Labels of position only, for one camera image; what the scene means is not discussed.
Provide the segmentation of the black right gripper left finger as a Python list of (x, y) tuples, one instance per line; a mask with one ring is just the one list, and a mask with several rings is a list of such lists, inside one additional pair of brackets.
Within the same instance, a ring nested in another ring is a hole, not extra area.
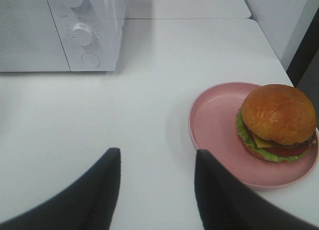
[(108, 230), (121, 181), (121, 152), (109, 148), (79, 179), (2, 230)]

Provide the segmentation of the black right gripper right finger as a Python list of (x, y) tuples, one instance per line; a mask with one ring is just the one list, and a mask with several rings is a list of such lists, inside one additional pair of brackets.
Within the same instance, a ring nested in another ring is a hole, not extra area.
[(317, 229), (254, 193), (208, 150), (196, 152), (194, 190), (206, 230)]

